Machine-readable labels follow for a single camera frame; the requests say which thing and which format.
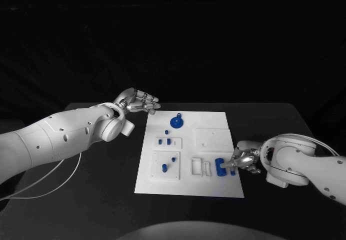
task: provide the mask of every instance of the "cable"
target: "cable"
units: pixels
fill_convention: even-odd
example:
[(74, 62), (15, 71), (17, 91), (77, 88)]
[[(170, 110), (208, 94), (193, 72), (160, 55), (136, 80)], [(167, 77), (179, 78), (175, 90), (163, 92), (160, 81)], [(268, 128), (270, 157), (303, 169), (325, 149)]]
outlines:
[(287, 133), (287, 134), (281, 134), (278, 136), (294, 136), (294, 137), (301, 137), (310, 141), (313, 141), (316, 144), (319, 144), (320, 146), (323, 146), (333, 154), (333, 156), (340, 156), (339, 153), (335, 151), (335, 149), (326, 144), (323, 143), (322, 141), (319, 141), (317, 139), (314, 139), (313, 137), (309, 137), (309, 136), (304, 136), (304, 135), (300, 135), (300, 134), (294, 134), (294, 133)]
[(22, 190), (19, 190), (17, 192), (15, 192), (13, 194), (10, 194), (9, 196), (0, 198), (0, 201), (4, 200), (4, 199), (36, 199), (39, 197), (43, 197), (46, 196), (48, 194), (51, 194), (55, 190), (58, 190), (64, 184), (68, 182), (68, 180), (71, 179), (71, 177), (74, 176), (75, 174), (75, 171), (78, 169), (78, 165), (79, 165), (79, 162), (81, 162), (81, 157), (82, 157), (82, 153), (79, 153), (79, 159), (78, 159), (78, 163), (77, 163), (77, 166), (75, 166), (75, 169), (74, 169), (74, 172), (71, 174), (71, 176), (68, 177), (66, 181), (59, 185), (59, 187), (56, 187), (51, 192), (48, 192), (46, 194), (43, 195), (39, 195), (39, 196), (33, 196), (33, 197), (12, 197), (15, 195), (17, 195), (19, 193), (22, 193), (25, 190), (28, 190), (30, 187), (33, 187), (49, 175), (51, 173), (56, 170), (56, 168), (61, 166), (61, 164), (64, 163), (65, 159), (59, 162), (59, 164), (56, 165), (56, 167), (51, 170), (51, 172), (32, 184), (29, 185), (28, 187), (25, 187)]

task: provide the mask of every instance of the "small blue part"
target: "small blue part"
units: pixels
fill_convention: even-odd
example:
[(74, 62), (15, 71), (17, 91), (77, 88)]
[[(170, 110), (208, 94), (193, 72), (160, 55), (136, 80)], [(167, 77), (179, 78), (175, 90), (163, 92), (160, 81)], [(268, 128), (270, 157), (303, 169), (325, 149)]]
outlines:
[(166, 173), (167, 172), (167, 164), (162, 165), (162, 171)]
[(170, 119), (170, 126), (172, 126), (175, 129), (179, 129), (179, 128), (183, 126), (183, 124), (185, 124), (185, 121), (183, 121), (183, 119), (182, 119), (182, 113), (179, 113), (179, 114), (176, 115), (176, 117), (173, 117), (173, 118)]
[(216, 165), (216, 173), (219, 177), (224, 177), (228, 175), (226, 169), (221, 167), (221, 164), (224, 163), (224, 158), (216, 158), (215, 159), (215, 165)]

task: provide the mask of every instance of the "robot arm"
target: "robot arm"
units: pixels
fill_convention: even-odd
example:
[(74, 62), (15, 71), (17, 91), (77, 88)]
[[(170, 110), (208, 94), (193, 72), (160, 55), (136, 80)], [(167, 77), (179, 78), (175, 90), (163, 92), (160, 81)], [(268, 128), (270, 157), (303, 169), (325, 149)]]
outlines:
[(312, 181), (322, 194), (346, 205), (346, 157), (325, 144), (335, 156), (316, 157), (316, 143), (322, 144), (297, 134), (280, 135), (263, 144), (239, 141), (232, 159), (221, 167), (239, 167), (258, 174), (260, 159), (271, 184), (287, 188), (288, 184), (304, 186)]
[(128, 88), (114, 102), (58, 112), (17, 131), (0, 134), (0, 184), (38, 165), (84, 152), (95, 142), (131, 134), (128, 112), (154, 114), (159, 99)]

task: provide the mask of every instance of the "table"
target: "table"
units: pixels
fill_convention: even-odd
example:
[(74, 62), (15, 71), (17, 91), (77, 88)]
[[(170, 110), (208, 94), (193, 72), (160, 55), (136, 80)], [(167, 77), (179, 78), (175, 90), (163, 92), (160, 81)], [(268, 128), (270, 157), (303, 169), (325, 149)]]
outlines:
[[(98, 103), (72, 103), (66, 110)], [(313, 136), (293, 105), (286, 103), (163, 103), (163, 111), (225, 112), (237, 144), (265, 141), (284, 133)], [(0, 216), (2, 239), (117, 239), (128, 232), (173, 221), (209, 221), (264, 231), (287, 239), (346, 236), (346, 207), (310, 184), (280, 188), (267, 172), (239, 170), (245, 198), (134, 194), (147, 113), (130, 113), (128, 137), (98, 142), (82, 153), (81, 165), (64, 187), (38, 199), (13, 199)], [(29, 191), (52, 190), (71, 175), (74, 156)], [(38, 180), (58, 163), (26, 171), (17, 189)]]

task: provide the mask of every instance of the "robotic hand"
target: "robotic hand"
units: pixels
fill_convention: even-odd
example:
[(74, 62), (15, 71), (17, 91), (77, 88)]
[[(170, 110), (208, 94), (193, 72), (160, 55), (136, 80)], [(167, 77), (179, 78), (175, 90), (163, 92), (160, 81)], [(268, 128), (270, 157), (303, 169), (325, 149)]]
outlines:
[[(333, 156), (316, 157), (316, 144), (327, 148)], [(297, 134), (283, 134), (264, 143), (239, 141), (231, 161), (221, 167), (238, 167), (260, 174), (258, 159), (271, 184), (287, 188), (288, 184), (304, 186), (312, 181), (322, 194), (346, 205), (346, 157), (323, 142)]]
[(95, 142), (131, 134), (128, 112), (156, 114), (159, 99), (134, 88), (114, 102), (58, 112), (17, 131), (0, 134), (0, 184), (38, 165), (84, 152)]

